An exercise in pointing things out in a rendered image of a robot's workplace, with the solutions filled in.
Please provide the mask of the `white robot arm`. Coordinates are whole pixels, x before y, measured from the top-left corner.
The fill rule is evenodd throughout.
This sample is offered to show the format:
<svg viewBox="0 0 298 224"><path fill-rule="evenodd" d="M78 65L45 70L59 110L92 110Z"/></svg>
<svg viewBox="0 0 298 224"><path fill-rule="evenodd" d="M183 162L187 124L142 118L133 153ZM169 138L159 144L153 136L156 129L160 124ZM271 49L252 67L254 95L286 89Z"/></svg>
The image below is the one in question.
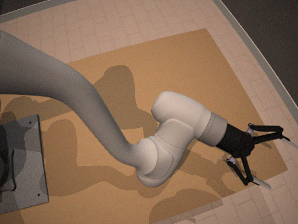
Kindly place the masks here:
<svg viewBox="0 0 298 224"><path fill-rule="evenodd" d="M174 173L195 138L215 147L228 122L200 102L161 92L151 108L159 127L154 136L129 143L95 87L78 71L0 30L0 94L33 95L69 106L119 162L136 167L138 180L158 187ZM0 151L0 192L14 191L14 149Z"/></svg>

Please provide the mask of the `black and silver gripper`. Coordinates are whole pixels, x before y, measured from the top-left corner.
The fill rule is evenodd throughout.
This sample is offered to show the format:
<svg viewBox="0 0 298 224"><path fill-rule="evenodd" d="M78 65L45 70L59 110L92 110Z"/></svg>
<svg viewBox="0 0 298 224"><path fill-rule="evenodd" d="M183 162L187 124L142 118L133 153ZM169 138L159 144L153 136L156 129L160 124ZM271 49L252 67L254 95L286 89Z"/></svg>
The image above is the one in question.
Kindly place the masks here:
<svg viewBox="0 0 298 224"><path fill-rule="evenodd" d="M255 131L274 133L252 137L250 133ZM256 185L263 186L271 190L271 186L268 183L251 175L246 157L251 154L251 151L255 148L256 144L275 139L280 139L298 149L298 146L296 144L290 142L290 139L282 135L282 131L284 131L284 129L280 126L256 126L249 123L247 131L243 132L242 130L239 130L236 127L228 124L225 135L216 147L232 155L229 159L226 160L226 162L230 167L234 169L245 186L247 186L248 183L253 182ZM235 158L241 158L246 172L246 178L244 178L239 168L236 166Z"/></svg>

